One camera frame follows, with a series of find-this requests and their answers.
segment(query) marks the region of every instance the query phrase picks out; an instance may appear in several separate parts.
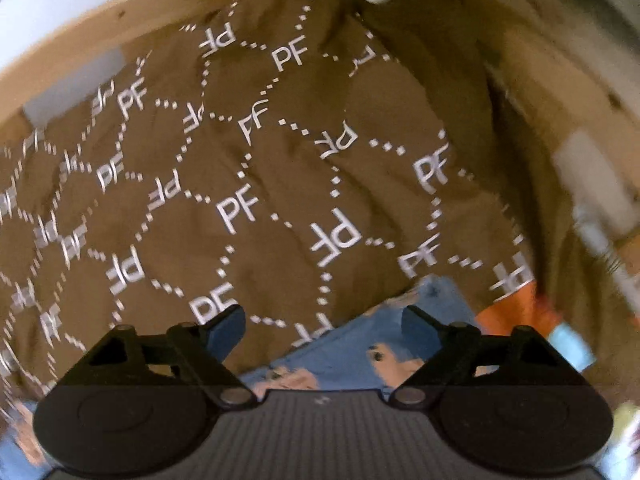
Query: wrinkled fabric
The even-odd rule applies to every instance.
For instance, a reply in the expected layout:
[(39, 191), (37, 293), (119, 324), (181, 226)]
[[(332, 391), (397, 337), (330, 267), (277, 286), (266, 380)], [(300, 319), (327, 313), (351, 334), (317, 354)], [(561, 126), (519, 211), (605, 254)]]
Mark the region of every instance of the wrinkled fabric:
[(8, 415), (12, 425), (0, 438), (0, 480), (40, 480), (51, 471), (49, 463), (40, 456), (25, 452), (27, 440), (32, 430), (32, 413), (36, 409), (33, 401), (20, 403), (20, 409), (13, 409)]
[[(229, 2), (14, 146), (0, 294), (26, 384), (47, 391), (117, 323), (162, 333), (238, 302), (249, 329), (226, 364), (244, 372), (426, 274), (475, 314), (534, 286), (522, 232), (458, 155), (478, 130), (449, 133), (361, 5)], [(466, 110), (475, 75), (450, 51)]]
[(405, 300), (409, 301), (385, 301), (241, 379), (260, 398), (269, 389), (380, 390), (389, 396), (442, 347), (435, 330), (428, 337), (408, 340), (402, 330), (407, 305), (414, 304), (444, 324), (475, 323), (471, 309), (447, 278), (428, 276)]
[(503, 194), (536, 255), (538, 286), (596, 359), (585, 378), (612, 410), (640, 403), (640, 326), (607, 264), (574, 229), (571, 196), (562, 189), (542, 140), (502, 92), (492, 88), (495, 131), (512, 186)]

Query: ribbed gray surface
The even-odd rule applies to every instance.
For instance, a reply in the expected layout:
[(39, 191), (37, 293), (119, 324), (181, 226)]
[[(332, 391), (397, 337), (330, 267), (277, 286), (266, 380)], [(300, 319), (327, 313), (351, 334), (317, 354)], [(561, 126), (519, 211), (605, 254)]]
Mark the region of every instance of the ribbed gray surface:
[[(72, 480), (55, 473), (50, 480)], [(271, 392), (229, 413), (190, 457), (151, 480), (506, 480), (453, 452), (428, 418), (375, 392)], [(601, 480), (592, 470), (566, 480)]]

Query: wooden headboard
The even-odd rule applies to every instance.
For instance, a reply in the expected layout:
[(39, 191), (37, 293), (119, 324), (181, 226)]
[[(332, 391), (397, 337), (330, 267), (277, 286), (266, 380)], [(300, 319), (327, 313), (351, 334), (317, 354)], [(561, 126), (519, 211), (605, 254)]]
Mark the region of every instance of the wooden headboard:
[[(112, 0), (69, 23), (0, 73), (0, 138), (27, 127), (26, 102), (101, 53), (133, 52), (155, 31), (228, 1)], [(632, 215), (640, 196), (640, 31), (628, 5), (622, 9), (627, 0), (468, 1), (488, 71), (549, 152), (585, 132), (628, 188)]]

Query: cartoon print fabric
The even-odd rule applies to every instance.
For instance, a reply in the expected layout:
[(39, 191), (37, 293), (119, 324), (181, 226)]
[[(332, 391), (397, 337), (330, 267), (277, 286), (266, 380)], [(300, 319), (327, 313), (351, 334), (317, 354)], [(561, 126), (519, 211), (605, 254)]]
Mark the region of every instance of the cartoon print fabric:
[[(442, 323), (475, 324), (474, 315), (447, 278), (427, 276), (401, 298), (385, 301), (323, 338), (241, 376), (258, 397), (268, 389), (381, 390), (390, 395), (442, 347), (438, 334), (411, 343), (402, 331), (402, 312), (418, 308)], [(412, 351), (412, 346), (420, 348)]]
[(356, 1), (234, 0), (5, 151), (1, 336), (27, 386), (119, 323), (238, 302), (226, 364), (245, 372), (426, 274), (475, 314), (534, 286), (524, 237)]

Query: orange fabric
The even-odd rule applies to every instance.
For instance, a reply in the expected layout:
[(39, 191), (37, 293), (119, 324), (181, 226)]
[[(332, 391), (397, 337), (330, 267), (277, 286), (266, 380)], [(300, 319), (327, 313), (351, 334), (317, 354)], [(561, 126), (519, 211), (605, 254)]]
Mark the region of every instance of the orange fabric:
[(509, 335), (515, 326), (529, 325), (545, 338), (562, 323), (548, 300), (536, 297), (535, 282), (484, 309), (476, 320), (492, 335)]

